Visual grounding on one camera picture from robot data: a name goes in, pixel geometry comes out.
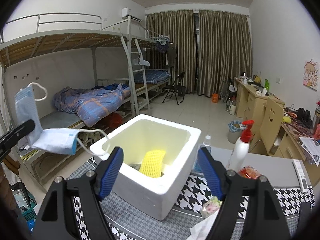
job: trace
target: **blue gripper pad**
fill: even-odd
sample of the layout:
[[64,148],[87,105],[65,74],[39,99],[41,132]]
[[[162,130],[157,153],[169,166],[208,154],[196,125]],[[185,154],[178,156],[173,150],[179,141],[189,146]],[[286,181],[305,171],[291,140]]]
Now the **blue gripper pad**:
[[226,169],[221,162],[215,161],[204,147],[198,150],[198,162],[207,180],[211,194],[223,201],[226,195],[223,189]]
[[120,147],[115,147],[109,158],[99,163],[96,169],[97,177],[94,190],[100,201],[111,193],[123,163],[123,157],[123,150]]

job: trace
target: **upper bunk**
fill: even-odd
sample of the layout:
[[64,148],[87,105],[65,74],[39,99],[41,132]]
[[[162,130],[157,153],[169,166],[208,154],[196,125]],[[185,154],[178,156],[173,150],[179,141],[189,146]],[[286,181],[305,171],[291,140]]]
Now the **upper bunk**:
[[[60,15],[60,14],[70,14],[70,15],[81,15],[98,17],[101,21],[84,21],[84,20],[47,20],[40,21],[41,16],[50,15]],[[131,17],[126,20],[117,22],[115,24],[109,25],[102,28],[102,18],[97,15],[82,14],[82,13],[46,13],[39,15],[30,15],[21,18],[14,19],[7,22],[10,24],[16,21],[24,20],[31,17],[37,17],[36,32],[28,34],[19,38],[15,38],[6,42],[3,42],[3,34],[0,36],[0,65],[2,67],[9,67],[15,63],[21,62],[23,60],[33,58],[36,56],[64,51],[70,49],[82,49],[82,48],[105,48],[105,47],[123,47],[121,42],[121,37],[124,38],[127,43],[128,37],[131,38],[132,48],[136,48],[134,39],[137,39],[141,49],[154,47],[158,36],[156,33],[146,31],[146,36],[148,38],[139,37],[131,35]],[[39,26],[44,24],[52,23],[90,23],[100,25],[100,30],[92,29],[62,29],[62,30],[50,30],[39,32]],[[121,24],[127,23],[127,33],[120,32]]]

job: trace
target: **curtain rod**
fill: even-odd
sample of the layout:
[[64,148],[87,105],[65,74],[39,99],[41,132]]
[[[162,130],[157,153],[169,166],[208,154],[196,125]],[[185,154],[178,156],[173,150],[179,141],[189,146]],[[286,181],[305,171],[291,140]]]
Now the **curtain rod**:
[[216,12],[226,12],[226,13],[233,13],[233,14],[239,14],[239,15],[244,15],[247,16],[248,18],[250,18],[250,15],[247,14],[242,14],[242,13],[234,13],[234,12],[228,12],[228,11],[222,11],[222,10],[210,10],[210,9],[177,9],[177,10],[167,10],[167,11],[161,11],[161,12],[154,12],[154,13],[162,13],[162,12],[174,12],[174,11],[216,11]]

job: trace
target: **bed ladder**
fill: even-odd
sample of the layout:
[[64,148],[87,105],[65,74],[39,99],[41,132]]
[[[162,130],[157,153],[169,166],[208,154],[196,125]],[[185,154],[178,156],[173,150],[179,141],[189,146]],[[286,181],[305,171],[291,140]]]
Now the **bed ladder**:
[[[135,109],[135,113],[136,115],[139,114],[139,111],[144,108],[145,106],[148,106],[148,114],[150,115],[150,103],[149,103],[149,96],[148,96],[148,87],[147,87],[147,80],[146,80],[146,71],[145,71],[145,66],[141,65],[141,69],[137,69],[137,70],[133,70],[132,68],[132,54],[139,54],[140,58],[143,59],[143,55],[142,55],[142,51],[140,48],[140,45],[138,43],[137,39],[134,39],[134,42],[136,44],[136,47],[138,49],[138,52],[132,52],[131,51],[131,41],[130,38],[128,38],[128,42],[127,44],[124,41],[123,36],[121,37],[121,42],[122,45],[124,47],[124,50],[126,52],[127,55],[127,59],[128,59],[128,72],[129,72],[129,86],[131,88],[131,99],[130,102],[132,104],[133,107],[131,107],[132,111],[133,109]],[[142,76],[143,76],[143,86],[136,89],[135,83],[134,83],[134,73],[137,72],[142,72]],[[137,93],[140,93],[140,91],[144,90],[144,92],[142,94],[146,95],[146,103],[142,104],[141,106],[139,106],[138,104],[138,99],[137,99]]]

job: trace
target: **mask ear loop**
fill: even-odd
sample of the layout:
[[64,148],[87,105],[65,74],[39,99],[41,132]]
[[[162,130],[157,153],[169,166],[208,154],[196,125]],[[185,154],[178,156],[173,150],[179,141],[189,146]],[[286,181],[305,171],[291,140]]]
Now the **mask ear loop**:
[[43,101],[45,100],[47,97],[48,97],[48,92],[47,92],[47,89],[43,86],[41,86],[39,83],[36,83],[36,82],[31,82],[28,87],[32,86],[32,85],[36,85],[38,87],[40,87],[43,91],[44,91],[44,98],[41,98],[41,99],[35,99],[35,101]]
[[[93,132],[100,132],[104,137],[107,138],[107,141],[109,140],[108,138],[108,135],[103,131],[103,130],[100,130],[100,129],[95,129],[95,130],[87,130],[87,129],[79,129],[79,132],[88,132],[88,133],[93,133]],[[93,153],[90,149],[88,149],[86,146],[84,146],[84,144],[82,143],[82,141],[77,137],[77,142],[80,144],[80,146],[89,154],[91,155],[95,155],[95,156],[103,156],[105,155],[106,153],[108,153],[108,150],[110,148],[110,144],[108,144],[108,147],[107,149],[105,150],[105,152],[103,154],[96,154],[96,153]]]

